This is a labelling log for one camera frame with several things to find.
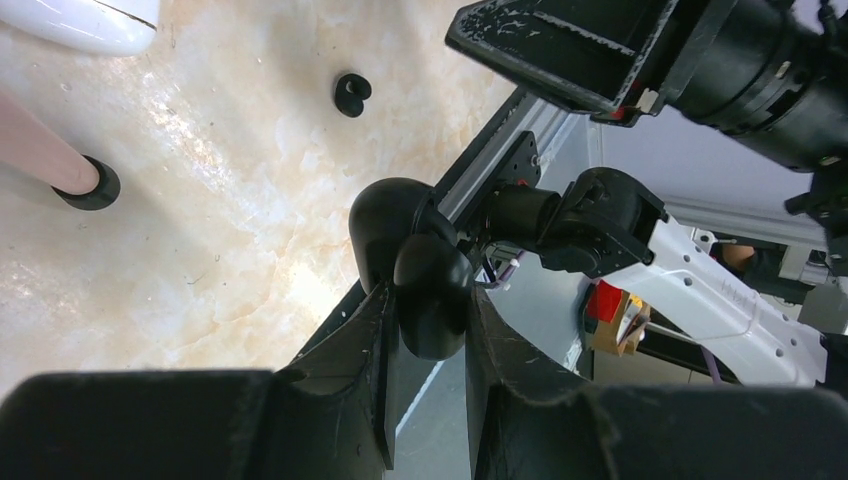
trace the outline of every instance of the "black rubber foot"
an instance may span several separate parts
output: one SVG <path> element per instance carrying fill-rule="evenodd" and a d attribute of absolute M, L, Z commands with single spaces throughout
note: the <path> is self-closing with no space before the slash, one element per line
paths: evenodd
<path fill-rule="evenodd" d="M 336 82 L 333 102 L 340 112 L 351 118 L 362 115 L 365 100 L 371 98 L 371 84 L 360 75 L 348 73 Z"/>
<path fill-rule="evenodd" d="M 62 197 L 65 203 L 74 208 L 90 211 L 102 210 L 118 199 L 118 195 L 121 193 L 121 180 L 109 165 L 100 163 L 87 155 L 83 155 L 83 157 L 91 162 L 97 169 L 97 173 L 100 174 L 100 182 L 94 187 L 94 190 L 85 195 L 71 195 L 57 188 L 53 188 L 53 191 Z"/>

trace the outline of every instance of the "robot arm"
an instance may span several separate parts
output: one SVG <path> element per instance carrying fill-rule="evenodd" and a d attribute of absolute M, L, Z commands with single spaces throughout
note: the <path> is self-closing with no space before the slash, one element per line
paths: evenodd
<path fill-rule="evenodd" d="M 697 247 L 673 218 L 657 222 L 650 265 L 604 281 L 643 298 L 708 348 L 746 385 L 824 382 L 821 334 L 781 314 Z"/>
<path fill-rule="evenodd" d="M 488 204 L 483 223 L 491 241 L 538 253 L 547 269 L 582 272 L 638 295 L 742 383 L 824 382 L 821 334 L 782 315 L 713 260 L 629 175 L 587 170 L 561 198 L 507 186 Z"/>

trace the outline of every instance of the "red component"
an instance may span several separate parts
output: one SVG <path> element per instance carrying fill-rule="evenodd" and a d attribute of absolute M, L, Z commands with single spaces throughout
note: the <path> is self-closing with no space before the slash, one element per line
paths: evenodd
<path fill-rule="evenodd" d="M 586 313 L 599 322 L 612 323 L 620 302 L 621 290 L 602 280 L 589 298 Z"/>

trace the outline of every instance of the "cable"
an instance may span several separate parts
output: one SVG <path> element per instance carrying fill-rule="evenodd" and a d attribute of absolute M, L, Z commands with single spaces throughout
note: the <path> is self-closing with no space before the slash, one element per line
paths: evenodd
<path fill-rule="evenodd" d="M 512 274 L 518 270 L 518 267 L 521 266 L 521 259 L 524 258 L 524 254 L 526 252 L 524 250 L 518 252 L 518 255 L 515 256 L 512 260 L 509 261 L 509 266 L 506 267 L 506 270 L 501 274 L 501 276 L 490 283 L 478 283 L 481 287 L 486 290 L 499 290 L 503 288 L 504 290 L 509 290 L 509 279 L 512 278 Z"/>
<path fill-rule="evenodd" d="M 483 255 L 483 270 L 486 271 L 486 277 L 489 279 L 489 282 L 496 282 L 498 280 L 498 275 L 492 267 L 492 261 L 485 255 Z"/>
<path fill-rule="evenodd" d="M 713 379 L 713 383 L 720 385 L 723 382 L 721 380 L 721 374 L 718 373 L 718 363 L 715 360 L 715 355 L 703 345 L 701 345 L 701 352 L 704 354 L 704 361 L 707 362 L 707 370 L 710 371 L 710 378 Z"/>

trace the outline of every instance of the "marble floor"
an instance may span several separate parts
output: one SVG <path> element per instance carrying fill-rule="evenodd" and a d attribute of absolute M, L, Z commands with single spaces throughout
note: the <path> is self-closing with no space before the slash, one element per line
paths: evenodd
<path fill-rule="evenodd" d="M 285 365 L 356 281 L 357 193 L 435 182 L 511 92 L 443 46 L 466 3 L 163 0 L 124 59 L 0 25 L 0 88 L 123 182 L 81 212 L 0 164 L 0 398 L 43 371 Z M 348 71 L 374 90 L 357 119 L 332 104 Z"/>

